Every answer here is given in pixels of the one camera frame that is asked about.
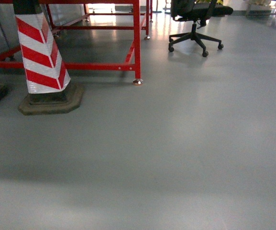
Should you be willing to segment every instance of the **chair base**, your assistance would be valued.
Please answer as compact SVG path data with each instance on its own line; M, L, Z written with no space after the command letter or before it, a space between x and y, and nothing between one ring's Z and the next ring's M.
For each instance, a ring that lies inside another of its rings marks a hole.
M208 52L206 51L206 46L205 44L202 42L202 39L204 40L208 40L208 41L213 41L213 42L218 42L219 46L218 49L223 49L224 45L222 44L222 41L219 39L216 39L214 37L209 37L203 34L199 34L196 32L196 22L193 23L192 25L192 31L190 33L182 33L182 34L172 34L169 36L169 44L168 44L168 50L170 52L174 51L173 45L179 42L183 42L186 40L194 40L196 41L197 44L199 44L200 47L203 48L203 57L208 56Z

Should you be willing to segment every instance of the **reflective tape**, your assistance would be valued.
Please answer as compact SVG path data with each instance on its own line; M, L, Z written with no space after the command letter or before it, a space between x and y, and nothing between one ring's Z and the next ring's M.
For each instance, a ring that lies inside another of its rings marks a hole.
M63 91L70 76L43 13L16 15L29 93Z

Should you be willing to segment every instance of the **table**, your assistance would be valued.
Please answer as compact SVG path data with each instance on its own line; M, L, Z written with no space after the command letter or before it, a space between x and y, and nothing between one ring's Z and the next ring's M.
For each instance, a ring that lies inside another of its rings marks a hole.
M152 21L152 1L146 0L146 12L140 13L140 1L139 0L39 0L40 4L44 4L48 11L50 24L52 27L52 33L57 33L60 30L89 30L89 29L104 29L104 30L133 30L133 42L129 47L128 53L121 63L77 63L66 62L67 69L88 69L88 70L118 70L118 71L134 71L135 85L141 85L143 80L141 79L141 30L146 31L145 40L149 37L149 22ZM49 4L88 4L88 3L114 3L114 4L132 4L132 13L88 13L85 9L85 14L80 18L77 18L71 22L68 22L62 26L56 26L53 22ZM0 0L0 4L12 4L12 0ZM73 26L73 24L88 18L90 15L132 15L133 26ZM140 15L143 15L142 22L140 23ZM23 63L18 61L4 61L5 58L12 57L15 53L21 50L20 46L17 46L11 50L0 54L0 68L15 68L23 69Z

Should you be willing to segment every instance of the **chair seat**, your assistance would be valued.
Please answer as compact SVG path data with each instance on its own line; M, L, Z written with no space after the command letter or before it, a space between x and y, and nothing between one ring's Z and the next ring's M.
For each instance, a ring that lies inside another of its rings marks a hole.
M209 3L197 3L191 11L189 8L184 7L178 9L177 14L183 18L187 18L188 21L196 21L206 16L209 5ZM215 5L212 16L230 15L232 12L233 9L229 6Z

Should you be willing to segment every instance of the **safety striped pillar cover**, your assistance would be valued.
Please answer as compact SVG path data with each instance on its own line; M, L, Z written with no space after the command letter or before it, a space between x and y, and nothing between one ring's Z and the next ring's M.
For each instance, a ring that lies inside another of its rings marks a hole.
M70 83L66 66L38 0L13 0L28 95L24 115L64 114L80 107L84 88Z
M28 93L63 91L69 84L70 77L38 2L13 2Z

